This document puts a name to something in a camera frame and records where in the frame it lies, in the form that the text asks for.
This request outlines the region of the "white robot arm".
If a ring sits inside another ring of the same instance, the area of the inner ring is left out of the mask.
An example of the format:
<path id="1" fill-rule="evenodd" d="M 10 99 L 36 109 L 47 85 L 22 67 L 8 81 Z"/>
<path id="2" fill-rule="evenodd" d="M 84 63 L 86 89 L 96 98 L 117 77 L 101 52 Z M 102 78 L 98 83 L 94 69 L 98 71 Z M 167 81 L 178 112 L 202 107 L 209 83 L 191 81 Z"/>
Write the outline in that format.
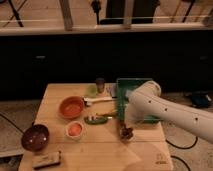
<path id="1" fill-rule="evenodd" d="M 146 115 L 159 117 L 213 144 L 213 113 L 174 103 L 161 98 L 161 87 L 146 81 L 134 90 L 127 90 L 125 121 L 136 124 Z"/>

